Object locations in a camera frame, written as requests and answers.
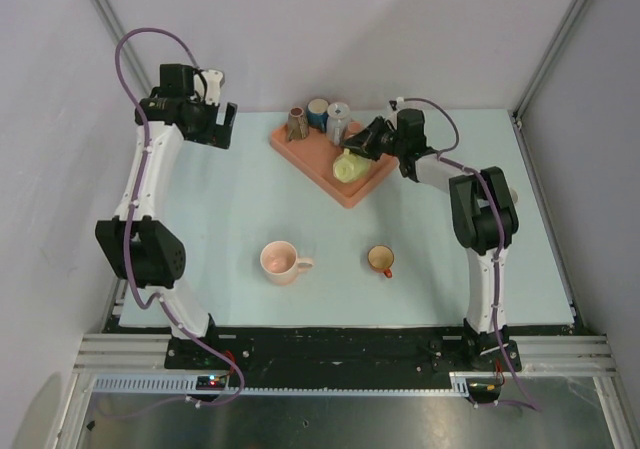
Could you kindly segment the yellow faceted mug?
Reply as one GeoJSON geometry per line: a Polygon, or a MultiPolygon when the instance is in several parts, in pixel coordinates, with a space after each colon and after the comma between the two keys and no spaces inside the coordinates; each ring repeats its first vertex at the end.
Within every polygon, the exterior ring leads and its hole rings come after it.
{"type": "Polygon", "coordinates": [[[353,183],[366,176],[372,161],[344,149],[333,162],[332,171],[336,180],[341,183],[353,183]]]}

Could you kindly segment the small orange mug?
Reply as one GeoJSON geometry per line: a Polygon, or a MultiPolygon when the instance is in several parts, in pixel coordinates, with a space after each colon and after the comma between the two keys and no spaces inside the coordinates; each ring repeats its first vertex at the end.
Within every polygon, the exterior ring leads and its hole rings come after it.
{"type": "Polygon", "coordinates": [[[392,277],[392,266],[395,260],[393,251],[385,245],[376,245],[367,253],[369,267],[386,278],[392,277]]]}

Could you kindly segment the large peach mug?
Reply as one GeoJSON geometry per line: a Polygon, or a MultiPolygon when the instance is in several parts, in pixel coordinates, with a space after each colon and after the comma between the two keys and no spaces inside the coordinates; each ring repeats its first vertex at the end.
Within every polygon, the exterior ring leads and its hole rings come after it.
{"type": "Polygon", "coordinates": [[[314,260],[300,257],[296,248],[286,241],[267,244],[259,257],[266,278],[273,284],[285,286],[293,283],[300,274],[314,267],[314,260]]]}

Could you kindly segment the grey-blue patterned mug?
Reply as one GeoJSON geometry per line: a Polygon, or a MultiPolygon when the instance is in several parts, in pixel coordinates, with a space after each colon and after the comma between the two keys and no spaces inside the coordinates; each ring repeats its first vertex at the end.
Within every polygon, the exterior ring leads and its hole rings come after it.
{"type": "Polygon", "coordinates": [[[513,188],[513,187],[509,187],[509,192],[510,192],[510,196],[511,196],[511,199],[512,199],[512,202],[513,202],[514,206],[517,206],[518,201],[519,201],[519,196],[518,196],[518,193],[517,193],[516,189],[513,188]]]}

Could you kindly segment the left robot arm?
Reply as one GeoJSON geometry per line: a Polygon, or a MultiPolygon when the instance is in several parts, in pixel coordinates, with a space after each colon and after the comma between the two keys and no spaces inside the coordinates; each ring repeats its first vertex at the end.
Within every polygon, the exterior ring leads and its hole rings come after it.
{"type": "Polygon", "coordinates": [[[237,106],[220,104],[220,70],[163,64],[159,75],[158,86],[135,103],[136,148],[126,188],[115,214],[97,222],[95,235],[138,307],[159,307],[174,337],[192,338],[189,359],[209,368],[220,360],[222,345],[208,335],[212,317],[186,281],[186,248],[164,223],[164,206],[182,145],[228,149],[237,106]]]}

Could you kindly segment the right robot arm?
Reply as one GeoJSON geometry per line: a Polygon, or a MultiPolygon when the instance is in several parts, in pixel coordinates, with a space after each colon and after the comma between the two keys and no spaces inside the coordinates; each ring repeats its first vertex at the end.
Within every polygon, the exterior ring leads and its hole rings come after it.
{"type": "Polygon", "coordinates": [[[454,234],[468,260],[463,360],[476,370],[501,365],[513,372],[518,353],[509,347],[503,294],[506,256],[519,220],[503,171],[498,167],[476,170],[429,146],[425,115],[414,108],[401,109],[391,119],[375,118],[344,139],[342,147],[373,161],[392,156],[403,177],[449,196],[454,234]]]}

